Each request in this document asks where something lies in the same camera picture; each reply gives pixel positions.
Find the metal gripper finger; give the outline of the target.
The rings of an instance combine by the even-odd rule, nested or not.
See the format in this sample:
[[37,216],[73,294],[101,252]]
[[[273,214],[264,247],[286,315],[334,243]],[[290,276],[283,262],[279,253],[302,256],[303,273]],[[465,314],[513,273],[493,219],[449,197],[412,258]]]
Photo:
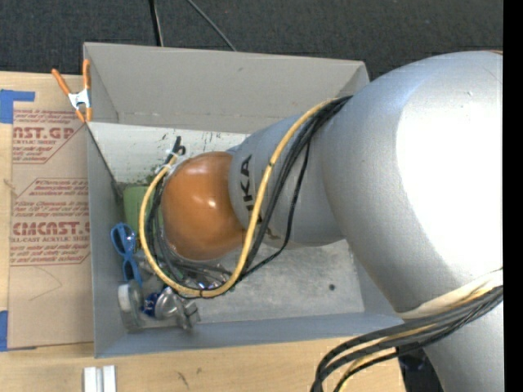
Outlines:
[[194,301],[183,303],[177,316],[177,325],[184,330],[191,330],[200,322],[199,309]]

